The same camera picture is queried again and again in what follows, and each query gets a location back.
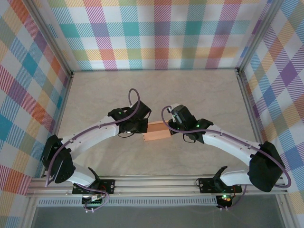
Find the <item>pink paper box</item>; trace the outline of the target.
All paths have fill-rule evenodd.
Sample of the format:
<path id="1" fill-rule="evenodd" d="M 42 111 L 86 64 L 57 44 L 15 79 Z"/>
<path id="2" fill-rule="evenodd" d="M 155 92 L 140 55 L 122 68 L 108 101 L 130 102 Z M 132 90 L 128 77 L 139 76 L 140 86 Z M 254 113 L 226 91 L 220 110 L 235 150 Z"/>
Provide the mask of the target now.
<path id="1" fill-rule="evenodd" d="M 170 130 L 162 121 L 148 123 L 147 132 L 143 133 L 143 140 L 145 142 L 166 139 L 170 137 Z"/>

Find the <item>aluminium frame rail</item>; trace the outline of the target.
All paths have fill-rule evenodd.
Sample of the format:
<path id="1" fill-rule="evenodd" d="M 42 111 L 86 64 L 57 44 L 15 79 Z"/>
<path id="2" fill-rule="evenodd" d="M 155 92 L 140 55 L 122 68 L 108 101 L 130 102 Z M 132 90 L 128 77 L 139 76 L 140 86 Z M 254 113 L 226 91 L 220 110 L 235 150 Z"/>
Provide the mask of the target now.
<path id="1" fill-rule="evenodd" d="M 115 180 L 110 197 L 165 197 L 199 196 L 198 175 L 131 175 L 104 176 L 104 180 Z M 90 197 L 84 190 L 75 191 L 72 183 L 50 183 L 45 187 L 45 179 L 33 179 L 27 197 Z"/>

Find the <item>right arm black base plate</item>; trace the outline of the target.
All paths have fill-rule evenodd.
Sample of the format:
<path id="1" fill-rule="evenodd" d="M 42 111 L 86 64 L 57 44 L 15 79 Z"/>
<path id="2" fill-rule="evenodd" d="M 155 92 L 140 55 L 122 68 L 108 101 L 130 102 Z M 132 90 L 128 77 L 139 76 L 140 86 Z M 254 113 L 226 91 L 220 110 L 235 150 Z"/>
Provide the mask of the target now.
<path id="1" fill-rule="evenodd" d="M 238 185 L 227 186 L 221 180 L 213 178 L 197 178 L 195 184 L 200 193 L 241 193 L 242 187 Z"/>

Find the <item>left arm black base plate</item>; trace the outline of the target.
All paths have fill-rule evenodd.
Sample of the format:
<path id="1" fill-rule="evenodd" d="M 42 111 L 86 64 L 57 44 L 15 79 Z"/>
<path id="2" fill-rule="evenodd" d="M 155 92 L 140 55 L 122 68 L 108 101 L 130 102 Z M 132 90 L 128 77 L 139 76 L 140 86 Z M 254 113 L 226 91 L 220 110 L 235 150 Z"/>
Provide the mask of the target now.
<path id="1" fill-rule="evenodd" d="M 91 190 L 87 190 L 87 189 L 84 189 L 84 188 L 80 187 L 77 184 L 73 184 L 72 194 L 73 195 L 100 194 L 100 192 L 96 191 L 96 190 L 102 190 L 102 191 L 106 191 L 108 194 L 113 194 L 114 193 L 114 188 L 115 188 L 115 180 L 114 179 L 95 180 L 87 188 L 90 188 Z"/>

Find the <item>aluminium frame post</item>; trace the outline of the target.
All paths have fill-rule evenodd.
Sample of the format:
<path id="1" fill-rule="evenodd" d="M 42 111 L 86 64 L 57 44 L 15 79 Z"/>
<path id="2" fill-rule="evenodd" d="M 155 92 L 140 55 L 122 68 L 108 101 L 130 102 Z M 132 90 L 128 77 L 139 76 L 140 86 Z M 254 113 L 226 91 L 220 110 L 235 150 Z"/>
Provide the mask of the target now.
<path id="1" fill-rule="evenodd" d="M 46 42 L 49 44 L 50 48 L 57 57 L 60 65 L 63 67 L 64 72 L 69 75 L 70 78 L 73 77 L 73 70 L 71 70 L 66 58 L 64 57 L 61 49 L 59 48 L 58 43 L 55 41 L 54 36 L 52 35 L 47 23 L 42 17 L 38 7 L 36 6 L 34 0 L 22 0 L 30 14 L 32 15 L 34 21 L 41 30 L 42 35 L 44 36 Z"/>
<path id="2" fill-rule="evenodd" d="M 236 70 L 239 75 L 245 70 L 245 68 L 249 64 L 254 52 L 256 51 L 258 45 L 262 41 L 264 35 L 266 34 L 268 28 L 271 25 L 271 22 L 273 21 L 274 17 L 279 11 L 283 2 L 284 0 L 272 0 L 267 11 L 265 10 L 262 11 L 265 12 L 264 17 L 260 21 L 259 25 L 255 26 L 255 28 L 253 29 L 253 31 L 255 31 L 255 34 L 251 39 L 251 43 L 247 47 L 246 52 L 243 52 L 244 53 L 243 57 L 240 58 L 239 64 L 236 67 Z"/>

